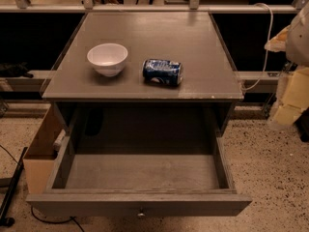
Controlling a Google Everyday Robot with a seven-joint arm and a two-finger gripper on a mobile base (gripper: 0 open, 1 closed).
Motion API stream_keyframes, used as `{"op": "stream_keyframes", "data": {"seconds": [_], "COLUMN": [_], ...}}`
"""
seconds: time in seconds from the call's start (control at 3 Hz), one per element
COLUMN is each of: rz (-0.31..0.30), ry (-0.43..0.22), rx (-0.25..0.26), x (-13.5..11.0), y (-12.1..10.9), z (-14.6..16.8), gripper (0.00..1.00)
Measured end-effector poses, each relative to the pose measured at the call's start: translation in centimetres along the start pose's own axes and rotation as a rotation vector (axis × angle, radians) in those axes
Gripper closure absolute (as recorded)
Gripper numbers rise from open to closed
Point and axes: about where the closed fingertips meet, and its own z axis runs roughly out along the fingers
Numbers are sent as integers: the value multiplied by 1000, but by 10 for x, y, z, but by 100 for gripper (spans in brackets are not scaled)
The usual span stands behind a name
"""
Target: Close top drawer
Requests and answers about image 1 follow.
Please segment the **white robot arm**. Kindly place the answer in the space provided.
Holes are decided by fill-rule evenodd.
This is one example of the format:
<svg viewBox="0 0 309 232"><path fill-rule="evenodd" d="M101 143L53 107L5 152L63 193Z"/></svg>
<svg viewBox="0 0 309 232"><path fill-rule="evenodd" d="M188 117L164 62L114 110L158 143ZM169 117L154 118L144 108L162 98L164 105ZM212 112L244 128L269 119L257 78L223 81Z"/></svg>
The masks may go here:
<svg viewBox="0 0 309 232"><path fill-rule="evenodd" d="M268 118L268 125L275 130L291 126L309 108L309 3L291 24L268 40L265 49L283 51L287 59L296 64L292 73L280 75L276 102Z"/></svg>

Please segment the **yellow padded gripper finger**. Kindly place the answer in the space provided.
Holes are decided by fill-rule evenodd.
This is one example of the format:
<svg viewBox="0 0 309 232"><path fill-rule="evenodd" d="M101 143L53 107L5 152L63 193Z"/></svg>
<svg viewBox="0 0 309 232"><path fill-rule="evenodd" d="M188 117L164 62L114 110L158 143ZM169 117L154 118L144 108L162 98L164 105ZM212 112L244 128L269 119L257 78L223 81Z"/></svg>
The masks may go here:
<svg viewBox="0 0 309 232"><path fill-rule="evenodd" d="M309 68L300 66L294 72L282 73L275 97L267 124L273 130L283 130L309 108Z"/></svg>

